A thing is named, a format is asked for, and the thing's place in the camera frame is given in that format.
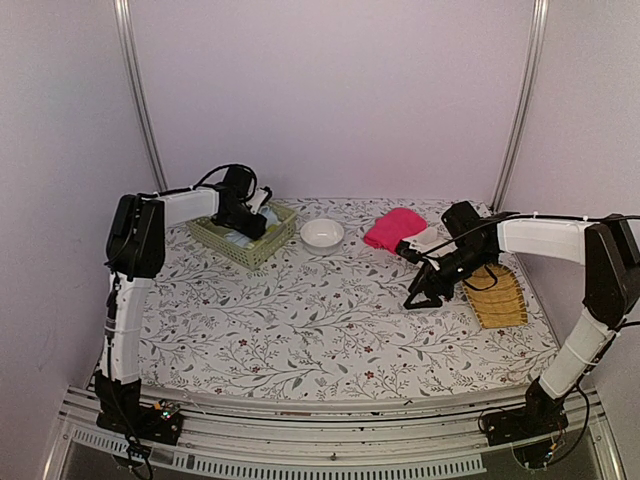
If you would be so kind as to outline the light blue towel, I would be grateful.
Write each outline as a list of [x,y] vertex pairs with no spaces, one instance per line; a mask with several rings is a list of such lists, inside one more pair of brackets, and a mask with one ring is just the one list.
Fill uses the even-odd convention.
[[280,221],[277,213],[271,205],[266,204],[258,214],[250,213],[242,221],[233,222],[223,238],[239,248],[250,249],[264,237],[267,223],[277,221]]

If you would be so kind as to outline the green plastic basket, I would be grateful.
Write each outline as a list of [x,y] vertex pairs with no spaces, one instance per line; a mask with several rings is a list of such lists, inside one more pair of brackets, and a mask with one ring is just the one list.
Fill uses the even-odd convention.
[[188,221],[186,226],[200,244],[254,271],[296,233],[295,210],[278,202],[268,202],[260,209],[260,213],[266,215],[267,229],[258,240],[236,230],[217,226],[208,217]]

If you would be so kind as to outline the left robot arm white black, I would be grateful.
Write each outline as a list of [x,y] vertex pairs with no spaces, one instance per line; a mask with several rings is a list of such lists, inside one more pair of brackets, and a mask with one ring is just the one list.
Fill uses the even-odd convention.
[[106,244],[110,291],[106,301],[104,347],[95,374],[100,397],[140,394],[139,339],[143,307],[165,263],[166,229],[199,218],[260,239],[267,219],[260,213],[273,196],[254,170],[226,164],[195,184],[120,198]]

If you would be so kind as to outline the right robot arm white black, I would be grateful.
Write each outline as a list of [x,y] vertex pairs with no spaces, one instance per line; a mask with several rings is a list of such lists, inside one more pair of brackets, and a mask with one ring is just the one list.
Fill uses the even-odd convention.
[[639,301],[639,245],[633,214],[605,216],[518,213],[481,215],[469,202],[453,204],[441,221],[447,238],[432,245],[401,239],[397,254],[418,265],[407,309],[439,308],[456,286],[503,254],[540,257],[582,271],[578,319],[555,359],[533,380],[517,427],[537,436],[552,424],[555,406],[594,369]]

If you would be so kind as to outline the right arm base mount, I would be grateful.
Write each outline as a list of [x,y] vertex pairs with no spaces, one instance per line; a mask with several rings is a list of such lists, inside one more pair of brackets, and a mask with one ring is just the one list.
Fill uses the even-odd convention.
[[540,470],[554,459],[569,421],[563,408],[549,416],[537,417],[522,406],[484,409],[477,424],[491,447],[522,442],[512,451],[516,462],[525,469]]

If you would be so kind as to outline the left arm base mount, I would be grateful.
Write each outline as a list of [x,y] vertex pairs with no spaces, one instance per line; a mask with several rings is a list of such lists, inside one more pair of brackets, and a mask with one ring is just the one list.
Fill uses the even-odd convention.
[[167,417],[163,410],[140,405],[136,400],[101,400],[96,425],[104,430],[124,435],[132,440],[147,440],[176,446],[184,424],[184,416],[174,413]]

